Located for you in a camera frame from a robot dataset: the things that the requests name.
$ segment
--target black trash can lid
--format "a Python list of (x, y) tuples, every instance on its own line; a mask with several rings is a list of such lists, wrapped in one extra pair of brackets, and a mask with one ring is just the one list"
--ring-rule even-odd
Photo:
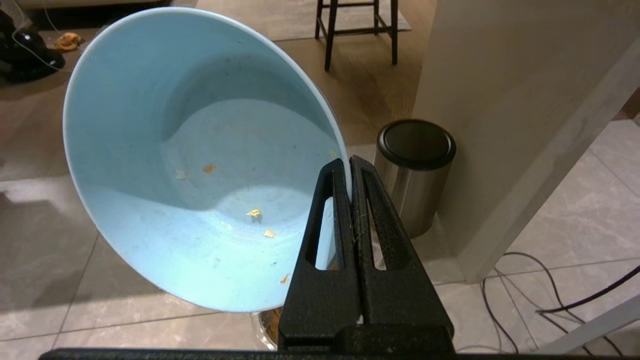
[(436, 170), (456, 155), (456, 143), (443, 128), (423, 120), (398, 120), (383, 127), (378, 149), (389, 161), (411, 170)]

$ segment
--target stool leg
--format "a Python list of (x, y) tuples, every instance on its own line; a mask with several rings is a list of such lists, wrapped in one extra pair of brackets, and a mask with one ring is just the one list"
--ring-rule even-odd
[(378, 36), (378, 15), (380, 14), (380, 0), (373, 0), (373, 28), (376, 30), (374, 34)]
[(320, 21), (322, 19), (322, 5), (323, 5), (323, 0), (318, 0), (318, 7), (316, 12), (316, 39), (320, 38)]
[(324, 58), (324, 70), (329, 71), (331, 66), (331, 51), (333, 50), (333, 33), (335, 32), (335, 17), (338, 12), (338, 0), (331, 0), (329, 6), (329, 28), (326, 31), (326, 54)]
[(398, 63), (398, 0), (391, 0), (391, 51), (392, 63)]

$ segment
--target black cable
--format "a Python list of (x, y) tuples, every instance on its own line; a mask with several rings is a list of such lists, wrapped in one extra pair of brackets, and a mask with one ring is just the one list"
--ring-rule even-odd
[(491, 311), (491, 307), (489, 306), (489, 302), (486, 299), (486, 279), (482, 280), (482, 285), (480, 286), (480, 290), (482, 291), (482, 298), (484, 300), (484, 306), (486, 306), (486, 310), (489, 313), (489, 316), (491, 317), (491, 320), (493, 321), (493, 323), (495, 325), (498, 325), (498, 328), (502, 331), (502, 333), (507, 337), (507, 339), (509, 340), (509, 342), (511, 343), (511, 345), (513, 345), (513, 349), (515, 350), (515, 354), (518, 354), (518, 346), (516, 345), (516, 342), (513, 341), (513, 339), (511, 338), (511, 335), (509, 335), (509, 333), (504, 330), (504, 328), (502, 327), (502, 324), (498, 321), (498, 319), (495, 318), (495, 316), (493, 315), (493, 311)]
[[(505, 253), (504, 253), (504, 255), (505, 255), (505, 256), (507, 256), (507, 255), (518, 255), (518, 256), (524, 256), (524, 257), (526, 257), (526, 258), (529, 258), (529, 259), (531, 259), (531, 260), (533, 260), (533, 261), (537, 262), (537, 263), (538, 263), (538, 265), (540, 265), (540, 267), (542, 267), (542, 269), (545, 271), (545, 273), (547, 273), (547, 277), (549, 278), (549, 281), (551, 281), (551, 286), (553, 287), (553, 289), (554, 289), (554, 293), (556, 294), (556, 299), (558, 300), (558, 303), (560, 304), (560, 306), (561, 306), (561, 307), (559, 307), (558, 309), (551, 309), (551, 310), (553, 310), (553, 311), (549, 311), (549, 310), (536, 310), (536, 312), (537, 312), (540, 316), (542, 316), (544, 319), (546, 319), (547, 321), (551, 322), (551, 323), (552, 323), (552, 324), (554, 324), (556, 327), (558, 327), (558, 328), (560, 328), (562, 331), (564, 331), (564, 333), (565, 333), (565, 334), (567, 334), (568, 332), (567, 332), (564, 328), (562, 328), (560, 325), (558, 325), (557, 323), (555, 323), (553, 320), (551, 320), (551, 319), (550, 319), (550, 318), (548, 318), (547, 316), (543, 316), (543, 314), (544, 314), (544, 313), (557, 313), (557, 312), (560, 312), (560, 311), (566, 311), (566, 312), (567, 312), (569, 315), (571, 315), (574, 319), (578, 320), (580, 323), (584, 323), (584, 320), (583, 320), (583, 319), (579, 318), (576, 314), (573, 314), (571, 311), (569, 311), (569, 309), (571, 309), (572, 307), (575, 307), (575, 306), (579, 306), (579, 305), (582, 305), (582, 304), (586, 304), (587, 302), (589, 302), (589, 301), (591, 301), (591, 300), (593, 300), (593, 299), (596, 299), (596, 298), (598, 298), (598, 297), (600, 297), (600, 296), (602, 296), (602, 295), (604, 295), (604, 294), (608, 293), (609, 291), (611, 291), (611, 290), (613, 290), (613, 289), (617, 288), (617, 287), (618, 287), (618, 286), (620, 286), (623, 282), (625, 282), (625, 281), (629, 280), (631, 277), (633, 277), (635, 274), (637, 274), (638, 268), (640, 268), (640, 266), (639, 266), (639, 267), (637, 267), (635, 270), (633, 270), (633, 271), (631, 271), (629, 274), (625, 275), (622, 279), (620, 279), (620, 280), (616, 281), (614, 284), (610, 285), (607, 289), (609, 289), (609, 288), (611, 288), (611, 289), (609, 289), (609, 290), (607, 290), (607, 289), (606, 289), (606, 290), (607, 290), (606, 292), (603, 292), (604, 290), (602, 290), (602, 291), (600, 291), (600, 292), (603, 292), (602, 294), (599, 294), (599, 295), (598, 295), (598, 294), (594, 294), (594, 295), (590, 296), (590, 298), (591, 298), (591, 297), (593, 297), (593, 299), (590, 299), (590, 300), (588, 300), (588, 301), (584, 301), (584, 300), (587, 300), (587, 299), (588, 299), (588, 298), (587, 298), (587, 299), (580, 300), (580, 301), (578, 301), (578, 302), (574, 303), (574, 304), (578, 304), (579, 302), (581, 302), (581, 304), (578, 304), (578, 305), (575, 305), (575, 306), (571, 306), (571, 305), (569, 305), (569, 306), (565, 306), (565, 305), (563, 304), (563, 302), (562, 302), (562, 299), (560, 299), (560, 294), (558, 294), (558, 289), (557, 289), (557, 287), (556, 287), (556, 282), (555, 282), (555, 280), (554, 280), (554, 277), (551, 275), (551, 272), (550, 272), (550, 271), (549, 271), (549, 269), (548, 269), (548, 268), (547, 268), (547, 267), (542, 263), (542, 261), (540, 261), (540, 260), (538, 260), (538, 258), (536, 258), (536, 257), (534, 257), (534, 256), (532, 256), (532, 255), (526, 254), (526, 253), (524, 253), (524, 252), (517, 252), (517, 251), (505, 252)], [(618, 353), (618, 355), (623, 356), (622, 351), (620, 351), (620, 349), (616, 346), (616, 344), (614, 344), (614, 343), (613, 343), (613, 341), (611, 341), (611, 339), (609, 339), (607, 336), (602, 336), (602, 338), (604, 339), (604, 341), (606, 341), (606, 342), (608, 342), (608, 344), (610, 344), (610, 346), (613, 348), (613, 350), (614, 350), (616, 353)], [(591, 352), (590, 352), (590, 351), (589, 351), (585, 346), (583, 346), (583, 347), (582, 347), (582, 349), (583, 349), (584, 351), (586, 351), (586, 352), (587, 352), (587, 354), (589, 354), (589, 355), (593, 355), (593, 354), (592, 354), (592, 353), (591, 353)]]
[[(502, 285), (504, 286), (504, 288), (505, 288), (505, 290), (507, 291), (507, 293), (509, 293), (509, 289), (507, 289), (507, 285), (504, 283), (504, 280), (502, 280), (503, 273), (502, 273), (502, 272), (500, 272), (497, 268), (493, 268), (493, 269), (495, 270), (495, 272), (497, 272), (497, 273), (498, 273), (498, 276), (500, 277), (500, 281), (501, 281)], [(551, 283), (554, 285), (554, 288), (555, 288), (555, 282), (554, 282), (553, 278), (552, 278), (552, 277), (550, 277), (550, 279), (551, 279)], [(513, 285), (513, 286), (515, 286), (515, 287), (517, 288), (516, 284), (514, 284), (514, 283), (511, 281), (511, 279), (508, 279), (508, 278), (507, 278), (507, 280), (508, 280), (509, 282), (511, 282), (511, 285)], [(538, 309), (540, 308), (540, 306), (539, 306), (539, 305), (537, 305), (537, 304), (535, 304), (531, 299), (528, 299), (528, 298), (527, 298), (527, 300), (528, 300), (528, 301), (529, 301), (533, 306), (537, 307)], [(548, 321), (548, 322), (550, 322), (551, 324), (555, 325), (555, 327), (557, 327), (558, 329), (562, 330), (565, 334), (568, 334), (568, 333), (569, 333), (569, 331), (567, 331), (567, 329), (565, 329), (564, 327), (562, 327), (562, 326), (561, 326), (560, 324), (558, 324), (557, 322), (555, 322), (555, 321), (551, 320), (547, 315), (539, 314), (539, 313), (538, 313), (538, 315), (542, 316), (542, 318), (543, 318), (543, 319), (545, 319), (546, 321)], [(578, 318), (577, 316), (575, 316), (575, 315), (574, 315), (574, 317), (575, 317), (575, 318), (577, 318), (576, 320), (578, 320), (578, 321), (580, 321), (580, 322), (584, 323), (584, 322), (583, 322), (580, 318)], [(582, 346), (582, 349), (583, 349), (587, 354), (589, 354), (590, 356), (593, 356), (593, 353), (592, 353), (592, 352), (590, 352), (590, 351), (589, 351), (589, 349), (588, 349), (586, 346), (584, 346), (584, 345), (583, 345), (583, 346)]]
[[(540, 313), (538, 313), (538, 315), (542, 316), (542, 318), (543, 318), (543, 319), (545, 319), (546, 321), (548, 321), (548, 322), (550, 322), (550, 323), (554, 324), (558, 329), (562, 330), (565, 334), (568, 334), (568, 333), (569, 333), (569, 332), (568, 332), (564, 327), (561, 327), (561, 326), (560, 326), (560, 324), (558, 324), (557, 322), (555, 322), (555, 321), (551, 320), (547, 315), (540, 314)], [(583, 349), (587, 354), (589, 354), (590, 356), (593, 356), (593, 353), (592, 353), (592, 352), (590, 352), (590, 351), (589, 351), (589, 349), (588, 349), (586, 346), (584, 346), (584, 345), (583, 345), (583, 346), (581, 346), (581, 347), (582, 347), (582, 349)]]
[(538, 313), (557, 313), (559, 311), (566, 311), (569, 309), (573, 309), (574, 307), (586, 304), (592, 300), (595, 300), (599, 297), (601, 297), (602, 295), (605, 295), (606, 293), (610, 292), (611, 290), (617, 288), (618, 286), (624, 284), (625, 282), (627, 282), (629, 279), (631, 279), (633, 276), (636, 276), (637, 273), (640, 272), (640, 266), (637, 266), (635, 269), (631, 270), (627, 275), (624, 275), (622, 278), (620, 278), (620, 280), (614, 282), (613, 284), (609, 285), (608, 287), (598, 291), (597, 293), (593, 294), (590, 297), (584, 298), (580, 301), (576, 301), (573, 304), (569, 304), (567, 306), (564, 306), (562, 304), (561, 307), (557, 307), (555, 309), (543, 309), (543, 310), (537, 310)]

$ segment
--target wooden bar stool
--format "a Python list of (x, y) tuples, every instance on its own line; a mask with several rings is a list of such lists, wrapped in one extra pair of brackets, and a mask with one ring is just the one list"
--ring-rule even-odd
[[(338, 8), (346, 8), (352, 6), (373, 6), (373, 28), (346, 29), (335, 30), (335, 18)], [(322, 9), (329, 8), (329, 28), (324, 27), (322, 21)], [(385, 21), (380, 17), (380, 0), (373, 0), (363, 3), (344, 3), (339, 4), (338, 0), (330, 0), (329, 5), (325, 5), (323, 0), (318, 0), (317, 17), (316, 17), (316, 38), (320, 38), (320, 30), (326, 39), (326, 54), (324, 58), (324, 69), (329, 70), (331, 66), (331, 51), (333, 49), (333, 38), (337, 35), (360, 35), (360, 34), (379, 34), (386, 32), (391, 37), (392, 63), (398, 63), (398, 0), (391, 0), (391, 26), (387, 26)]]

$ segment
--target orange object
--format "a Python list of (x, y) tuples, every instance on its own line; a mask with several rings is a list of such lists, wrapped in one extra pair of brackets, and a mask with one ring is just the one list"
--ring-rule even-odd
[(78, 49), (78, 46), (82, 44), (84, 40), (80, 35), (75, 33), (64, 33), (53, 44), (56, 50), (60, 53), (67, 53)]
[(213, 170), (216, 170), (216, 166), (213, 164), (209, 164), (202, 169), (202, 171), (206, 172), (207, 174), (211, 174)]

